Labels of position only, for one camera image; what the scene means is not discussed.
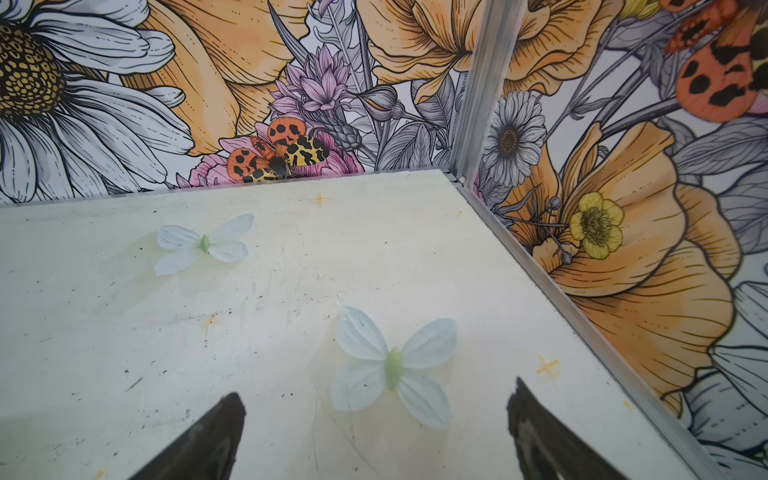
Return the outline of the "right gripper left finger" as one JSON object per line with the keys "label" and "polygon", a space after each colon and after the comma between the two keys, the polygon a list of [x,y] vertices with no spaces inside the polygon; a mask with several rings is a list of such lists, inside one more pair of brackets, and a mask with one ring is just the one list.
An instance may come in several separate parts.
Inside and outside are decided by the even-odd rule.
{"label": "right gripper left finger", "polygon": [[239,394],[229,393],[130,480],[229,479],[245,417]]}

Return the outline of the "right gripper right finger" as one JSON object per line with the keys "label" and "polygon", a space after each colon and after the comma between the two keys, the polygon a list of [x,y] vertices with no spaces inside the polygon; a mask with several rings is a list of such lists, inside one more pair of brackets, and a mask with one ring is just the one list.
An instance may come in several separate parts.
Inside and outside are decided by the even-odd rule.
{"label": "right gripper right finger", "polygon": [[521,378],[508,400],[507,418],[525,479],[626,479],[545,408]]}

